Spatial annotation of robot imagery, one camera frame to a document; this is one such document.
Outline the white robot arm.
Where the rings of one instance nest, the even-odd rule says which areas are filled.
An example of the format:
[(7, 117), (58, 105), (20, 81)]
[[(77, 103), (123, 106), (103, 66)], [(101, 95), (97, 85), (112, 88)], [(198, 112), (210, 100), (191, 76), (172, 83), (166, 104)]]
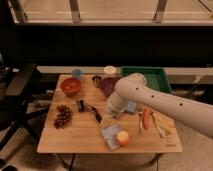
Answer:
[(129, 101), (148, 106), (213, 138), (213, 105), (148, 88), (145, 77), (140, 73), (130, 74), (116, 82), (114, 92), (107, 99), (106, 109), (112, 116), (118, 117)]

